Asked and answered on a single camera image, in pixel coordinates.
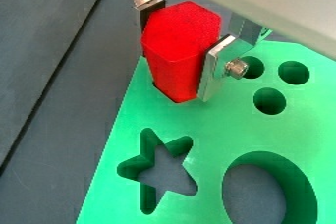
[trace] green plastic board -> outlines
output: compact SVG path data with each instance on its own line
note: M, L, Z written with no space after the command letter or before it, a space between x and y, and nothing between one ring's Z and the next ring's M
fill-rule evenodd
M287 198L283 223L336 223L336 63L306 47L264 41L246 54L248 79L226 79L210 102L174 103L139 59L78 224L231 223L222 198L226 171L264 168ZM136 176L154 149L188 153L194 196L155 189Z

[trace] gray table surface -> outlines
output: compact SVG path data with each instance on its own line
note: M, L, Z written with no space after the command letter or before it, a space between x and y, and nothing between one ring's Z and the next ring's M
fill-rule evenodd
M194 1L222 14L224 33L230 11L210 0ZM76 221L140 54L135 28L131 0L102 0L0 177L2 224ZM147 180L176 162L162 156ZM179 190L184 179L172 174ZM160 181L152 183L166 190ZM236 168L224 191L236 224L282 223L284 195L266 171Z
M96 0L0 0L0 166Z

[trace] hole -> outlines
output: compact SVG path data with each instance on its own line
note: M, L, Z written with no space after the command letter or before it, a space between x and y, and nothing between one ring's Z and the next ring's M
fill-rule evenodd
M258 90L254 102L256 108L268 115L280 114L287 107L284 95L274 88L266 87Z
M118 168L122 177L140 182L140 209L151 214L166 191L194 196L199 187L183 167L194 146L190 137L164 144L151 129L140 135L140 155L124 161Z
M312 185L298 166L276 153L255 151L240 156L226 171L222 191L235 224L316 224Z
M248 64L246 79L258 79L266 71L264 63L254 56L246 56L242 60Z
M264 169L255 165L238 165L228 169L222 191L232 223L283 223L287 213L284 191Z
M300 62L290 61L280 65L279 76L288 84L300 85L310 79L310 70Z

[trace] screw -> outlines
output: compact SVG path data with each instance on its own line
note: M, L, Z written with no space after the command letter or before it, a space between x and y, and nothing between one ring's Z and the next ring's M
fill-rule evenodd
M240 58L230 61L224 66L224 75L242 79L248 70L248 64Z

